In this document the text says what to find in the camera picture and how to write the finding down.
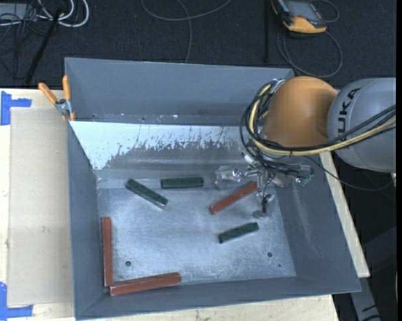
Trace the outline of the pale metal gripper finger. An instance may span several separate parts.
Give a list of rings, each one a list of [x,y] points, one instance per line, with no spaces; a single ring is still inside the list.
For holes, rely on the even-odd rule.
[[[240,187],[243,187],[245,184],[247,184],[247,180],[244,180],[244,179],[240,179],[240,180],[235,180],[235,179],[216,179],[215,180],[215,186],[219,190],[238,189]]]
[[[239,170],[237,167],[220,166],[216,170],[217,179],[247,179],[248,175],[245,171]]]

